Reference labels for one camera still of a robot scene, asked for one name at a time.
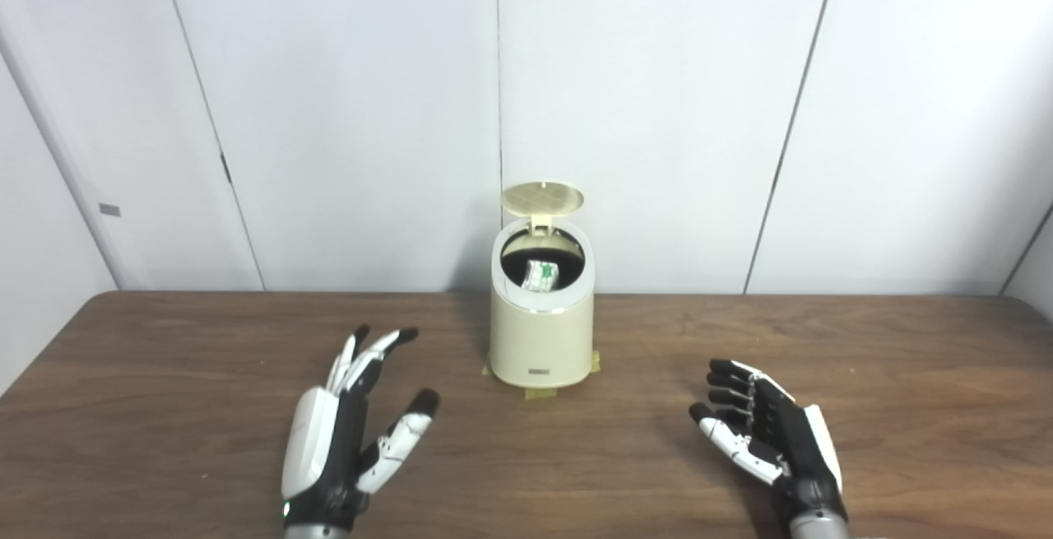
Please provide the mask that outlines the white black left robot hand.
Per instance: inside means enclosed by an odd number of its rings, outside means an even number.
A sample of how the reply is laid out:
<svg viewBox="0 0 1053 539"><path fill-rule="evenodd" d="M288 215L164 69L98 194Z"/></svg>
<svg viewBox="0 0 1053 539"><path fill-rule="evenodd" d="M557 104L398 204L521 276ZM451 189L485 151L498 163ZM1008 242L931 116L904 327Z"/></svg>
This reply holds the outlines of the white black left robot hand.
<svg viewBox="0 0 1053 539"><path fill-rule="evenodd" d="M347 337L326 382L306 390L296 405L280 484L285 538L350 538L435 419L439 393L420 390L397 421L364 444L369 396L388 356L419 336L415 327L395 330L367 345L369 332L364 324Z"/></svg>

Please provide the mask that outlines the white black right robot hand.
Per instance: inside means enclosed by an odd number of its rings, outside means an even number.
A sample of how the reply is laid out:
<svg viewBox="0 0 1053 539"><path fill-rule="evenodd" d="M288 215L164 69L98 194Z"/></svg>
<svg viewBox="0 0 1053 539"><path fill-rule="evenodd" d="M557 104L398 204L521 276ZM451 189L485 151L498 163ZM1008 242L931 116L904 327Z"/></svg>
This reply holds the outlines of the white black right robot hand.
<svg viewBox="0 0 1053 539"><path fill-rule="evenodd" d="M771 491L787 538L847 538L842 470L823 413L738 360L708 363L707 402L689 415L735 467Z"/></svg>

